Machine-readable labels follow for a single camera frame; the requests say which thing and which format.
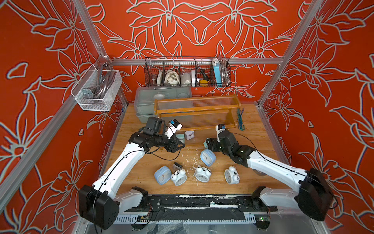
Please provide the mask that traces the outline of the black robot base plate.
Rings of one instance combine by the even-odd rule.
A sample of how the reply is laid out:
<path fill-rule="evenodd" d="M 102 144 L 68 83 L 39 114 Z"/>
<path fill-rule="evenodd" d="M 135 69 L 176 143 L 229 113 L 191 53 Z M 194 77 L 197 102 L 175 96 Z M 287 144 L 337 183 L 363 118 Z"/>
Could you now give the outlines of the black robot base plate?
<path fill-rule="evenodd" d="M 149 195 L 144 206 L 119 214 L 115 223 L 255 224 L 277 211 L 251 195 Z"/>

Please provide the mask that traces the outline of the blue rounded alarm clock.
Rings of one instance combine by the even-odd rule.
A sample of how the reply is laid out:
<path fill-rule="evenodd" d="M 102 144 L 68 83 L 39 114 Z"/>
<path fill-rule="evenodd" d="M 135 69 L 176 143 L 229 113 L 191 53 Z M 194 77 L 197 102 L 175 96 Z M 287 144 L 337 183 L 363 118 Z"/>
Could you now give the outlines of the blue rounded alarm clock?
<path fill-rule="evenodd" d="M 159 185 L 164 185 L 171 179 L 171 175 L 171 170 L 167 166 L 162 166 L 155 172 L 154 178 Z"/>
<path fill-rule="evenodd" d="M 201 152 L 200 159 L 208 167 L 212 166 L 216 162 L 215 154 L 209 149 L 204 149 Z"/>

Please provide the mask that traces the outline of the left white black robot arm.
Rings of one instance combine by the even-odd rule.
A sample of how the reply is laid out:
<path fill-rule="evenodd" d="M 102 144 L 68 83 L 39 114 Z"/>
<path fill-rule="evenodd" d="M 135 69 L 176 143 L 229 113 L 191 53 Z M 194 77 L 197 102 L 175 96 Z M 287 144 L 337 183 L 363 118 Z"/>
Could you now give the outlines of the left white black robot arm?
<path fill-rule="evenodd" d="M 164 148 L 170 153 L 180 152 L 185 144 L 176 132 L 182 127 L 176 119 L 165 122 L 161 118 L 148 118 L 146 126 L 130 136 L 113 165 L 92 185 L 84 185 L 79 190 L 79 215 L 96 228 L 107 230 L 120 213 L 135 207 L 147 208 L 146 190 L 132 187 L 127 193 L 118 195 L 119 188 L 138 161 L 154 153 L 153 147 Z"/>

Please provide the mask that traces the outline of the lilac square alarm clock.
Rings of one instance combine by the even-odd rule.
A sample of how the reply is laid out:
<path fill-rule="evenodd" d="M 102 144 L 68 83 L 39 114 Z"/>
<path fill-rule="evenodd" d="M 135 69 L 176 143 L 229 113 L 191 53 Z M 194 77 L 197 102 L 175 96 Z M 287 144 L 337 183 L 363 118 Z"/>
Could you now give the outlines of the lilac square alarm clock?
<path fill-rule="evenodd" d="M 186 140 L 191 140 L 195 137 L 195 132 L 193 130 L 186 131 L 186 132 L 184 132 L 184 134 L 185 134 L 185 139 Z"/>

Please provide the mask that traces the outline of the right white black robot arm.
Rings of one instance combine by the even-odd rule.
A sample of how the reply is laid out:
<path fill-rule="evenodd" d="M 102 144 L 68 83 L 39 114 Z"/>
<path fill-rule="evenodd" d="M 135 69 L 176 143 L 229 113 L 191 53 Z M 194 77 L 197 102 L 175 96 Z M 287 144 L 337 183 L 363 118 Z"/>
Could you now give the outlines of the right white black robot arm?
<path fill-rule="evenodd" d="M 221 152 L 246 168 L 268 175 L 289 190 L 260 189 L 260 201 L 266 206 L 298 208 L 308 217 L 323 221 L 331 209 L 335 196 L 321 171 L 296 168 L 262 154 L 255 146 L 241 145 L 236 133 L 220 132 L 216 138 L 206 139 L 212 152 Z"/>

